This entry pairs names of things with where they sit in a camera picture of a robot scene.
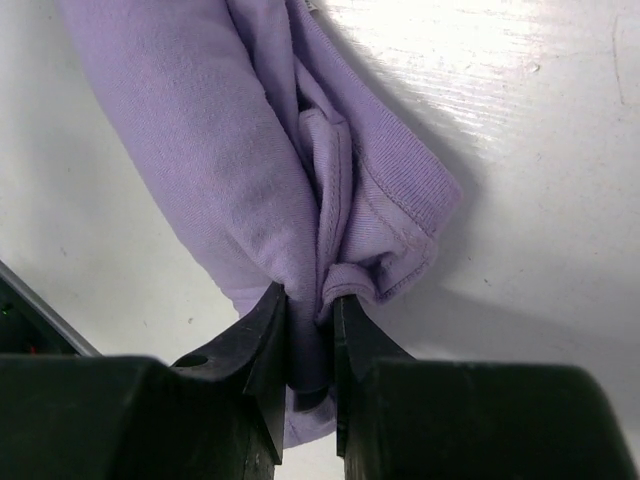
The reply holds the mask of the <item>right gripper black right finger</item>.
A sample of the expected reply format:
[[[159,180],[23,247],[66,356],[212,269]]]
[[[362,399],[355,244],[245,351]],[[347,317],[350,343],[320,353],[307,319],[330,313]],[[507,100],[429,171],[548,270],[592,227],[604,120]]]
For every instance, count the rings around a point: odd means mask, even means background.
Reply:
[[[635,479],[604,391],[575,366],[412,357],[354,296],[333,306],[349,479]]]

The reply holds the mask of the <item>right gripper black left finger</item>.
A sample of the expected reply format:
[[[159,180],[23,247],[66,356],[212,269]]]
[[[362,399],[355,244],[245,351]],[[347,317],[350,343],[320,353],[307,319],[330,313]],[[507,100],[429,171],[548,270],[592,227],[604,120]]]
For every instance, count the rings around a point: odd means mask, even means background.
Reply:
[[[286,295],[172,365],[141,356],[1,357],[5,479],[270,479],[282,461]]]

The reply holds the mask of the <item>lilac t shirt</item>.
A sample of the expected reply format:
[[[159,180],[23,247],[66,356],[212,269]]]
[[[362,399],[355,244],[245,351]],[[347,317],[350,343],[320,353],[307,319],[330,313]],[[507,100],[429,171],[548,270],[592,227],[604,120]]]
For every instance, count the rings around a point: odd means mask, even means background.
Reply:
[[[285,446],[330,434],[332,302],[412,286],[459,184],[304,1],[58,7],[154,201],[236,311],[285,288]]]

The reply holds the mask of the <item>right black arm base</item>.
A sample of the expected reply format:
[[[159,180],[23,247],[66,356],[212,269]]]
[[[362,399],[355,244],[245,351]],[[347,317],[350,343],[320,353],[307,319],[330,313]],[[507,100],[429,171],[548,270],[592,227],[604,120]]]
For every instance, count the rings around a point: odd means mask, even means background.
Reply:
[[[31,355],[79,354],[5,280],[1,281],[1,353]]]

